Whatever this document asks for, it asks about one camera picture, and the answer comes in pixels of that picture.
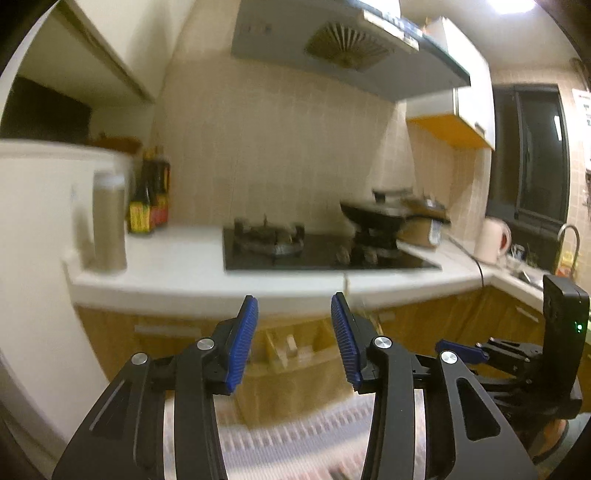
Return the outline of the yellow woven utensil basket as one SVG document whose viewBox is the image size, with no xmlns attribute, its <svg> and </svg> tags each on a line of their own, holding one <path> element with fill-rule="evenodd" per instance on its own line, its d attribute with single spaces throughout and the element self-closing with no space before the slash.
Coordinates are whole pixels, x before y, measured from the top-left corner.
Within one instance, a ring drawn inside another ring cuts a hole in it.
<svg viewBox="0 0 591 480">
<path fill-rule="evenodd" d="M 266 317 L 235 403 L 249 427 L 307 416 L 353 395 L 328 317 Z"/>
</svg>

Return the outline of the wooden cabinet drawer front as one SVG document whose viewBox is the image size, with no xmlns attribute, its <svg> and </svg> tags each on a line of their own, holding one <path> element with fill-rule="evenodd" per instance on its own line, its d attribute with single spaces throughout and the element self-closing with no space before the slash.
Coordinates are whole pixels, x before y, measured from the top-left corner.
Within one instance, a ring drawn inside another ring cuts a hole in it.
<svg viewBox="0 0 591 480">
<path fill-rule="evenodd" d="M 163 358 L 182 352 L 215 326 L 237 313 L 221 317 L 154 316 L 76 306 L 76 313 L 108 381 L 137 353 Z"/>
</svg>

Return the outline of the black wok pan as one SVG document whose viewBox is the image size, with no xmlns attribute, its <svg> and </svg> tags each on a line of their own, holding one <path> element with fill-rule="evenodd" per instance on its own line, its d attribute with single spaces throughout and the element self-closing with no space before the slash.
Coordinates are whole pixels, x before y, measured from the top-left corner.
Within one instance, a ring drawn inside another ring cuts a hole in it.
<svg viewBox="0 0 591 480">
<path fill-rule="evenodd" d="M 373 200 L 341 200 L 342 214 L 359 231 L 379 230 L 396 234 L 410 215 L 403 199 L 410 197 L 413 190 L 373 190 Z"/>
</svg>

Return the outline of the white electric kettle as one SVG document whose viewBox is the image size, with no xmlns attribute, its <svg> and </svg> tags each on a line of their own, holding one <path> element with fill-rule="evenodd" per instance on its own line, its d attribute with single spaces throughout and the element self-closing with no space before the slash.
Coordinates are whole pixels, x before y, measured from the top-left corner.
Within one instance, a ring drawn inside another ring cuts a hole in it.
<svg viewBox="0 0 591 480">
<path fill-rule="evenodd" d="M 476 242 L 474 256 L 485 264 L 495 265 L 508 252 L 511 243 L 509 226 L 500 219 L 486 217 Z"/>
</svg>

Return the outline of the black gas stove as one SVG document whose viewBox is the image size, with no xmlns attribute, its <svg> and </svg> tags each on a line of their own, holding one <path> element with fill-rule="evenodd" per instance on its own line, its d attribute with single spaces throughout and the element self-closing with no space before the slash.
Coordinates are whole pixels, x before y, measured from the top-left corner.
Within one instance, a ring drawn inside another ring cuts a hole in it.
<svg viewBox="0 0 591 480">
<path fill-rule="evenodd" d="M 352 236 L 314 233 L 304 225 L 250 224 L 236 219 L 223 229 L 223 261 L 228 271 L 439 270 L 441 266 L 400 249 L 379 231 Z"/>
</svg>

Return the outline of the white refrigerator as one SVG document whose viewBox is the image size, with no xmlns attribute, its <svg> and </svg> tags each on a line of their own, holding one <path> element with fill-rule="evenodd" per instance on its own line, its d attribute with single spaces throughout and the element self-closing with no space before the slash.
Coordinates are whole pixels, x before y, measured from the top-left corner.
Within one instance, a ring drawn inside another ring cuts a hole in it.
<svg viewBox="0 0 591 480">
<path fill-rule="evenodd" d="M 92 147 L 1 143 L 1 400 L 51 459 L 106 385 L 63 260 L 90 250 L 94 173 L 130 165 Z"/>
</svg>

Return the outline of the dark soy sauce bottle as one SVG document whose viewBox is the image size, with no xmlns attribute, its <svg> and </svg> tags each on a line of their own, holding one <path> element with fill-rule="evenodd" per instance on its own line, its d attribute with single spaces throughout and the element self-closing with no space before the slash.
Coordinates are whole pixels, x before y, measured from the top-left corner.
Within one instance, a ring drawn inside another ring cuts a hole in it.
<svg viewBox="0 0 591 480">
<path fill-rule="evenodd" d="M 162 228 L 168 224 L 169 218 L 170 163 L 161 146 L 155 146 L 146 152 L 144 166 L 152 199 L 155 201 L 152 207 L 154 223 L 156 227 Z"/>
</svg>

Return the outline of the white upper wall cabinet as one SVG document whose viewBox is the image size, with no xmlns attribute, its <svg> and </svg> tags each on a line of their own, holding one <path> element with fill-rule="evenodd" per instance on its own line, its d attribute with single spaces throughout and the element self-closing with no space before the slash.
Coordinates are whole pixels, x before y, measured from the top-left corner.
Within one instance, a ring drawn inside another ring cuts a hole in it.
<svg viewBox="0 0 591 480">
<path fill-rule="evenodd" d="M 407 121 L 454 148 L 495 149 L 495 108 L 488 62 L 446 17 L 433 20 L 424 33 L 470 74 L 470 84 L 408 100 Z"/>
</svg>

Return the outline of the dark window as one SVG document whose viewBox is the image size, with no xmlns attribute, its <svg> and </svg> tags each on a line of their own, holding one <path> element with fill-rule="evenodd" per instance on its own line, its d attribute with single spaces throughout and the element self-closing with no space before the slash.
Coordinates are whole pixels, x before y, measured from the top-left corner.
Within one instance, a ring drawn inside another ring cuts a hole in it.
<svg viewBox="0 0 591 480">
<path fill-rule="evenodd" d="M 487 215 L 529 230 L 566 223 L 570 152 L 555 84 L 493 87 L 496 149 Z"/>
</svg>

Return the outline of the steel thermos bottle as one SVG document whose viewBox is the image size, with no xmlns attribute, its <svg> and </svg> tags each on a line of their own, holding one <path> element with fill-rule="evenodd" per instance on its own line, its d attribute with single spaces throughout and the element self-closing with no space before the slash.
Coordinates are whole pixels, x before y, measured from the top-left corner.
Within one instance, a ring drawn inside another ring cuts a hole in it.
<svg viewBox="0 0 591 480">
<path fill-rule="evenodd" d="M 119 172 L 96 171 L 92 191 L 94 268 L 103 273 L 124 271 L 125 177 Z"/>
</svg>

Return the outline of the metal sink faucet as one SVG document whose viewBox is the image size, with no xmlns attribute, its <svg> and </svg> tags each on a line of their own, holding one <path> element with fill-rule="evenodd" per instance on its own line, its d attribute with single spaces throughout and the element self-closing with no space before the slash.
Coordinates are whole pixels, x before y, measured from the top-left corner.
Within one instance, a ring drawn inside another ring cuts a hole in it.
<svg viewBox="0 0 591 480">
<path fill-rule="evenodd" d="M 573 279 L 581 245 L 578 228 L 573 224 L 563 224 L 558 232 L 558 241 L 560 252 L 555 273 L 560 277 Z"/>
</svg>

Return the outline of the brown rice cooker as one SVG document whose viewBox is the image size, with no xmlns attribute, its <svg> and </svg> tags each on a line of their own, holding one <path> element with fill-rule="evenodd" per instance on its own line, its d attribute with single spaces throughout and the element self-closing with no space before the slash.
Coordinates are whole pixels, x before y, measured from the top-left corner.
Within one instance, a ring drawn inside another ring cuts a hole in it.
<svg viewBox="0 0 591 480">
<path fill-rule="evenodd" d="M 397 239 L 414 246 L 435 249 L 441 243 L 445 226 L 451 224 L 447 207 L 430 197 L 404 197 L 408 210 Z"/>
</svg>

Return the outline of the grey range hood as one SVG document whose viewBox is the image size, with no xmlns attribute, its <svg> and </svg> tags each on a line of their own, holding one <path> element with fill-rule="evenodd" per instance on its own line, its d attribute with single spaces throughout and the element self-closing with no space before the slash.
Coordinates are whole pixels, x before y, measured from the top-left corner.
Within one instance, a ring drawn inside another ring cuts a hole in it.
<svg viewBox="0 0 591 480">
<path fill-rule="evenodd" d="M 395 1 L 243 1 L 231 53 L 329 76 L 393 103 L 471 83 Z"/>
</svg>

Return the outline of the striped woven table cloth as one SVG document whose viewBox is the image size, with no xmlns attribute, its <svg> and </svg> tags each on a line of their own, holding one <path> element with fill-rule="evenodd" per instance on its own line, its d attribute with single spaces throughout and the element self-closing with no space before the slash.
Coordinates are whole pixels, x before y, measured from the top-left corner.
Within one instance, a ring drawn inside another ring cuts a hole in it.
<svg viewBox="0 0 591 480">
<path fill-rule="evenodd" d="M 222 460 L 229 479 L 359 479 L 375 396 L 353 394 L 313 414 L 249 428 L 231 397 L 214 398 Z"/>
</svg>

